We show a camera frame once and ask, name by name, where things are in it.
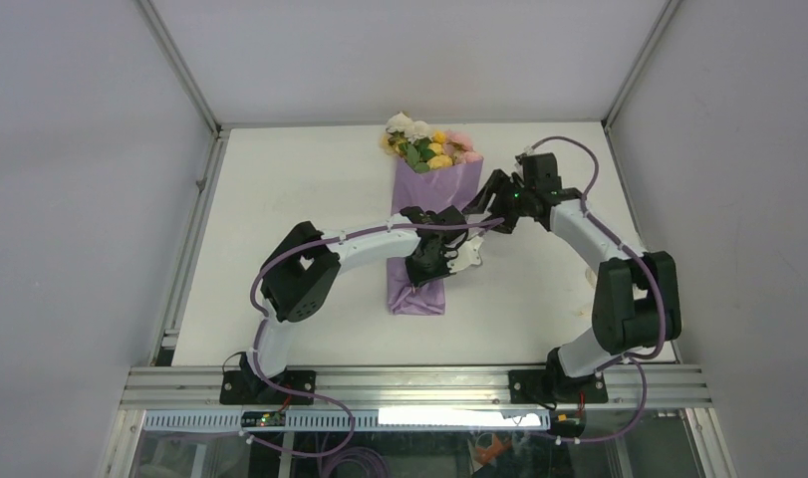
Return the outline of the pink fake flower stem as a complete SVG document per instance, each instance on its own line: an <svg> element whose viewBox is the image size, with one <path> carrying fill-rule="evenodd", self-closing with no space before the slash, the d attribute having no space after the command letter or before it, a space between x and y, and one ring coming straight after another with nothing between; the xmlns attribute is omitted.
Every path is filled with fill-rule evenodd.
<svg viewBox="0 0 808 478"><path fill-rule="evenodd" d="M483 156L473 147L472 139L465 133L455 130L445 132L444 152L454 164L468 164L483 160Z"/></svg>

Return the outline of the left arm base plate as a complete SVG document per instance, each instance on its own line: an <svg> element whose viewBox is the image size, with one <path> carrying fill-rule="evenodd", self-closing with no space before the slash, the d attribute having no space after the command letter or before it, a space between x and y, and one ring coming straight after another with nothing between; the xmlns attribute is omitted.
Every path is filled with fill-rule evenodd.
<svg viewBox="0 0 808 478"><path fill-rule="evenodd" d="M275 384L305 393L316 391L314 370L289 370L271 378ZM315 399L280 391L266 384L251 371L230 370L222 376L218 402L222 405L312 405Z"/></svg>

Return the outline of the yellow fake flower stem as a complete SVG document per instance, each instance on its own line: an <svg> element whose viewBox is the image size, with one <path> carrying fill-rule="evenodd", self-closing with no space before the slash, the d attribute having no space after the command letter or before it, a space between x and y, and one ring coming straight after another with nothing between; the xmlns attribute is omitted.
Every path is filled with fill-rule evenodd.
<svg viewBox="0 0 808 478"><path fill-rule="evenodd" d="M454 166L454 160L445 152L444 145L430 137L407 138L400 131L384 132L380 145L386 154L397 157L416 173Z"/></svg>

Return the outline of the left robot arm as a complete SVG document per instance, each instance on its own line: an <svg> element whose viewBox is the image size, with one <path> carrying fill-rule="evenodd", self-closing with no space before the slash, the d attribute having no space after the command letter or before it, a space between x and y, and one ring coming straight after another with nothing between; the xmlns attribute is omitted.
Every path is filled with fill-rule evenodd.
<svg viewBox="0 0 808 478"><path fill-rule="evenodd" d="M480 265L482 243L453 207L439 213L408 207L364 228L323 232L310 221L296 225L252 284L251 303L262 321L246 354L243 392L257 404L278 397L278 374L287 367L297 324L321 309L340 275L401 259L404 287L420 289Z"/></svg>

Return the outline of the pink purple wrapping paper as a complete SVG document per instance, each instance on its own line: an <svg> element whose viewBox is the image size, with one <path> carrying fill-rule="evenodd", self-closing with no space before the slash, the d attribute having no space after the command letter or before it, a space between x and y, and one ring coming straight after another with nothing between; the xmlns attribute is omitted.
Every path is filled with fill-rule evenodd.
<svg viewBox="0 0 808 478"><path fill-rule="evenodd" d="M482 163L474 161L418 172L399 159L391 213L428 225L459 224L462 209L477 193ZM445 253L463 230L414 229L415 250L387 261L387 306L394 315L440 316L445 312Z"/></svg>

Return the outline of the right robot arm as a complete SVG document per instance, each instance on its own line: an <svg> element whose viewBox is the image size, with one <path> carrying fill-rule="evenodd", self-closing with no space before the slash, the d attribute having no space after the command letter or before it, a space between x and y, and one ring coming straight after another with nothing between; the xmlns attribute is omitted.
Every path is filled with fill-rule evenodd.
<svg viewBox="0 0 808 478"><path fill-rule="evenodd" d="M639 251L622 240L588 203L588 193L566 187L552 153L520 155L519 169L494 170L465 206L467 214L499 220L514 230L531 218L566 242L596 271L590 328L548 354L542 378L545 394L567 403L583 384L623 359L654 359L681 332L673 257Z"/></svg>

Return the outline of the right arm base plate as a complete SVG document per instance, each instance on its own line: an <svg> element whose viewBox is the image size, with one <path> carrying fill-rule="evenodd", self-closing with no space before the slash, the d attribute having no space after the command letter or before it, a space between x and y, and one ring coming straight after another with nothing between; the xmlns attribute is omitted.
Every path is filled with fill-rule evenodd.
<svg viewBox="0 0 808 478"><path fill-rule="evenodd" d="M593 374L568 377L555 367L516 368L507 373L513 404L603 404L609 401L605 381Z"/></svg>

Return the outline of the cream ribbon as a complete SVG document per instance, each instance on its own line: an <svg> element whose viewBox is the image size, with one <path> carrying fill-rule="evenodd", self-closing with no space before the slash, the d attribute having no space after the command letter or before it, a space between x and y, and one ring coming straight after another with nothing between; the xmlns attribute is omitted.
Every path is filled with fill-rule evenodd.
<svg viewBox="0 0 808 478"><path fill-rule="evenodd" d="M585 269L584 277L591 290L595 291L597 289L597 283L598 283L597 271L591 267L587 267Z"/></svg>

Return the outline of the white fake flower stem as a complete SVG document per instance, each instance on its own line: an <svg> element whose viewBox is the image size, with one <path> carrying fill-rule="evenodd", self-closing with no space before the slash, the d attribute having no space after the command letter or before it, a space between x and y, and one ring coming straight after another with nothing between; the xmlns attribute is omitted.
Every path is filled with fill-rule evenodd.
<svg viewBox="0 0 808 478"><path fill-rule="evenodd" d="M381 140L381 146L390 156L402 159L410 168L427 167L435 157L432 145L432 128L422 120L412 119L404 112L389 118Z"/></svg>

